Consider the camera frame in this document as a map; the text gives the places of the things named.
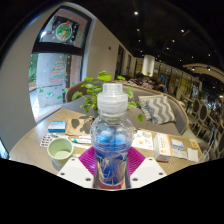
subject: white bottle cap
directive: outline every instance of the white bottle cap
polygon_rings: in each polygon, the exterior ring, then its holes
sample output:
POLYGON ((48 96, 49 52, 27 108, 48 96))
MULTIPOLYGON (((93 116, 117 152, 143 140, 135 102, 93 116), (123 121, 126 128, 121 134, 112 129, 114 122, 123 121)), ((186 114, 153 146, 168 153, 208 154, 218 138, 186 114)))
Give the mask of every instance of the white bottle cap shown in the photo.
POLYGON ((103 84, 103 92, 97 96, 99 110, 116 114, 127 110, 128 94, 123 92, 123 85, 118 83, 103 84))

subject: sofa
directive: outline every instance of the sofa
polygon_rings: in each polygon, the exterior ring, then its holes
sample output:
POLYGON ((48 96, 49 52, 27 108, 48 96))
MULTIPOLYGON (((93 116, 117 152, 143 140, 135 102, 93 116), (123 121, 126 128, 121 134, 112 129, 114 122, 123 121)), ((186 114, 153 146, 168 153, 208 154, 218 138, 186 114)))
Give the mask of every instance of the sofa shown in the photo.
MULTIPOLYGON (((138 96, 152 96, 152 95, 159 95, 159 94, 164 94, 155 90, 151 90, 151 89, 147 89, 144 87, 140 87, 140 86, 136 86, 136 85, 132 85, 130 83, 127 83, 125 81, 111 81, 112 83, 116 82, 116 83, 122 83, 123 84, 123 89, 126 90, 127 88, 133 86, 133 93, 134 93, 134 100, 135 102, 138 101, 138 96)), ((84 103, 84 98, 80 97, 74 101, 72 101, 72 96, 76 91, 80 91, 83 92, 84 95, 87 95, 86 93, 86 88, 85 87, 81 87, 81 85, 84 82, 80 82, 74 86, 72 86, 70 89, 68 89, 67 93, 66 93, 66 103, 62 106, 62 108, 65 109, 69 109, 72 111, 76 111, 79 113, 83 113, 89 116, 96 116, 96 113, 94 112, 94 110, 90 109, 90 112, 87 114, 85 112, 84 108, 80 108, 80 105, 82 105, 84 103)), ((169 104, 173 110, 174 116, 176 118, 176 122, 170 122, 170 123, 166 123, 166 124, 162 124, 162 125, 155 125, 152 123, 151 120, 147 121, 146 119, 144 119, 143 122, 139 122, 137 120, 137 116, 139 114, 142 114, 144 116, 143 111, 141 110, 141 108, 134 108, 131 110, 131 112, 127 113, 127 117, 131 120, 133 126, 135 128, 141 128, 141 129, 146 129, 146 130, 151 130, 151 131, 155 131, 155 132, 160 132, 160 133, 165 133, 165 134, 170 134, 170 135, 183 135, 184 132, 187 129, 187 126, 189 124, 189 120, 188 117, 184 111, 184 109, 181 107, 181 105, 178 103, 178 101, 173 98, 172 96, 168 95, 168 94, 164 94, 167 95, 168 97, 168 101, 169 104)))

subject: striped cushion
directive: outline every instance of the striped cushion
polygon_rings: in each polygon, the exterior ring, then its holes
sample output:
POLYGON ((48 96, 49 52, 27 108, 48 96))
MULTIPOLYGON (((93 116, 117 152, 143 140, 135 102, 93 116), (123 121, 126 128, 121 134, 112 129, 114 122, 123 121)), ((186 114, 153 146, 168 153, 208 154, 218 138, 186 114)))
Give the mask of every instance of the striped cushion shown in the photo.
POLYGON ((153 124, 165 124, 176 121, 167 96, 147 100, 146 106, 151 114, 153 124))
POLYGON ((142 111, 143 111, 143 113, 145 115, 145 119, 147 121, 151 120, 152 118, 151 118, 151 115, 149 113, 149 110, 148 110, 148 108, 146 106, 146 100, 154 99, 154 98, 161 98, 161 97, 163 97, 163 94, 153 95, 153 96, 139 96, 138 97, 139 98, 139 101, 140 101, 140 104, 142 104, 141 109, 142 109, 142 111))

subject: menu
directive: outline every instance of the menu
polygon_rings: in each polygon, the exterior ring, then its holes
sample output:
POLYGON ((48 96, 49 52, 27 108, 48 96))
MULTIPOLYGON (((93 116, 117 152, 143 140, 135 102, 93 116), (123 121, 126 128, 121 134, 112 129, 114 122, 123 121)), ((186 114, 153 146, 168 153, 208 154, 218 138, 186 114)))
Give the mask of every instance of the menu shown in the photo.
POLYGON ((133 137, 132 147, 153 150, 152 133, 138 130, 133 137))

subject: table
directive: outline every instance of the table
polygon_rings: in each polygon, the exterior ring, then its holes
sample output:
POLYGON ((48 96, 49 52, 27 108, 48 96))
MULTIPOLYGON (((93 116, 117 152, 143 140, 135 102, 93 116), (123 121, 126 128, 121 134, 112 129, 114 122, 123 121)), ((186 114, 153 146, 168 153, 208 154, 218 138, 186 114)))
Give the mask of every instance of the table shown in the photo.
MULTIPOLYGON (((22 139, 20 139, 20 141, 13 147, 13 149, 10 152, 11 160, 34 165, 52 174, 58 174, 59 169, 57 169, 54 166, 51 158, 47 153, 47 148, 43 148, 40 146, 40 141, 42 137, 46 133, 48 133, 47 128, 50 121, 60 121, 60 120, 65 121, 67 119, 75 119, 75 118, 79 119, 83 117, 86 117, 86 115, 70 111, 67 109, 61 109, 57 111, 56 113, 54 113, 53 115, 49 116, 44 121, 42 121, 39 125, 31 129, 22 139)), ((154 138, 156 132, 153 131, 150 132, 152 133, 152 136, 154 138)), ((185 146, 185 148, 183 149, 184 151, 186 151, 187 148, 192 148, 188 138, 174 135, 169 135, 169 137, 182 141, 185 146)), ((154 151, 139 148, 136 149, 140 153, 142 153, 145 157, 154 157, 154 151)), ((199 147, 195 149, 198 150, 198 156, 200 157, 202 155, 201 149, 199 147)), ((74 153, 82 154, 86 150, 87 149, 75 147, 74 153)), ((159 165, 163 168, 163 170, 166 172, 167 175, 170 175, 174 172, 177 172, 181 169, 184 169, 194 164, 195 164, 194 162, 175 157, 172 157, 168 163, 159 162, 159 165)))

